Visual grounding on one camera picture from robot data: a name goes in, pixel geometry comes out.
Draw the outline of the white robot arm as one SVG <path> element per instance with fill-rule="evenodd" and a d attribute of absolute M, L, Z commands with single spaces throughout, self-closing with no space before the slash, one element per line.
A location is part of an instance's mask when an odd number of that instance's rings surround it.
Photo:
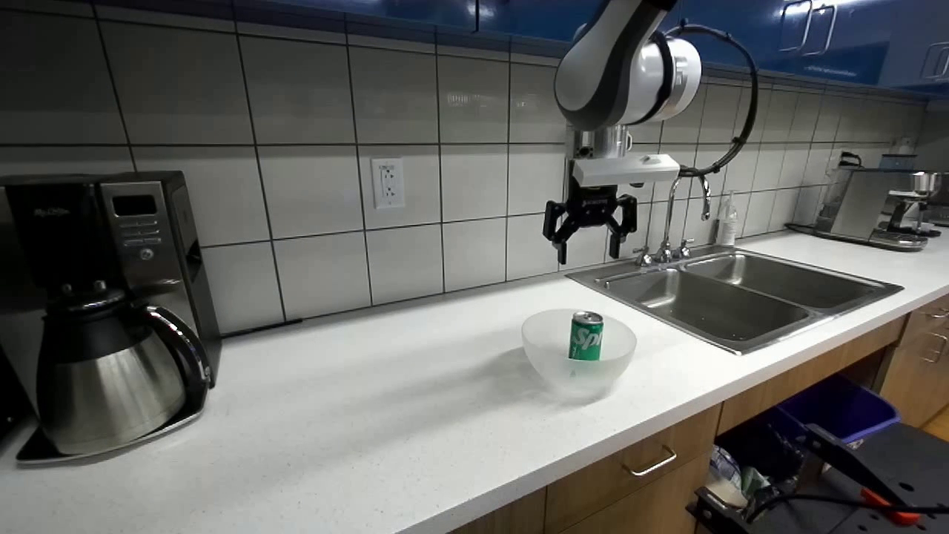
<path fill-rule="evenodd" d="M 619 184 L 677 180 L 684 167 L 658 152 L 628 152 L 622 135 L 689 109 L 704 58 L 684 38 L 661 32 L 677 0 L 607 0 L 554 70 L 554 104 L 570 122 L 566 198 L 548 202 L 544 236 L 566 262 L 578 229 L 612 232 L 607 254 L 637 229 L 637 202 Z"/>

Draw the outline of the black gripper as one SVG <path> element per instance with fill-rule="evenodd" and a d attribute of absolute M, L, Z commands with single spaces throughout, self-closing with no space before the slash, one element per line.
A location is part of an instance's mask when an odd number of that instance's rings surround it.
<path fill-rule="evenodd" d="M 612 257 L 619 257 L 619 247 L 637 232 L 637 198 L 619 196 L 618 186 L 582 186 L 570 184 L 566 204 L 548 202 L 544 216 L 544 236 L 558 248 L 558 262 L 566 262 L 566 244 L 576 229 L 612 226 Z"/>

